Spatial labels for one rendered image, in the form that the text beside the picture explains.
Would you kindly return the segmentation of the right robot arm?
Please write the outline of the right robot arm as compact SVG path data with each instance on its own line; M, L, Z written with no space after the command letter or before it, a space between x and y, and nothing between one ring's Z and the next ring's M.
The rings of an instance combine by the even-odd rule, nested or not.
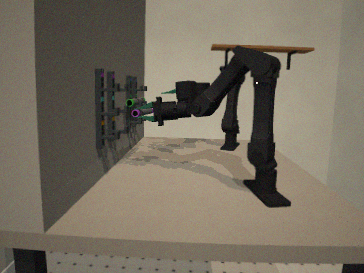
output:
M239 90L244 81L245 75L227 94L226 109L221 123L221 128L223 132L225 132L225 143L222 147L220 147L220 150L234 151L240 145L239 142L237 142L237 145L235 144L237 140L237 134L239 133L237 103ZM196 83L197 95L201 95L209 86L210 83ZM232 148L235 149L233 150Z

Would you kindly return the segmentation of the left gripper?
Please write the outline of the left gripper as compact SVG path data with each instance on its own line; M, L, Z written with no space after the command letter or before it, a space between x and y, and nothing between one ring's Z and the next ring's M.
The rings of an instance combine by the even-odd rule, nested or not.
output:
M140 109L149 109L149 108L153 108L153 113L154 116L138 116L138 117L134 117L134 118L141 118L141 119L145 119L151 122L155 122L155 118L156 118L156 122L158 122L158 126L163 126L164 125L164 121L163 119L173 119L173 118L178 118L177 116L177 112L174 112L174 109L176 109L176 102L173 103L161 103L162 102L162 97L156 97L157 101L153 101L153 102L149 102L148 104L139 107L139 108L135 108L134 110L140 110ZM162 125L161 125L161 119L162 119Z

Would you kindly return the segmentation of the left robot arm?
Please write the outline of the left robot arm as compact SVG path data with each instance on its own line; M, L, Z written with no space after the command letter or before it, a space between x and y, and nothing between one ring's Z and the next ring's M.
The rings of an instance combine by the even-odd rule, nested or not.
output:
M186 102L177 102L174 112L177 112L178 118L191 117L191 114L195 117L211 116L229 91L246 73L251 71L254 109L247 158L258 171L255 173L254 188L255 179L243 180L243 184L267 207L290 207L291 201L277 191L277 170L274 171L277 167L274 158L274 99L281 69L280 60L275 56L242 46L236 46L232 52L234 56L231 61L201 95L197 95L196 81L175 82L176 99L186 100Z

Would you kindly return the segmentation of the beige wall panel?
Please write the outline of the beige wall panel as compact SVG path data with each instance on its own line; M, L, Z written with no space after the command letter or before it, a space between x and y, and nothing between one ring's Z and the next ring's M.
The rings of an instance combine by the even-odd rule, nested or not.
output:
M0 0L0 230L45 234L144 137L96 148L95 68L144 89L145 4Z

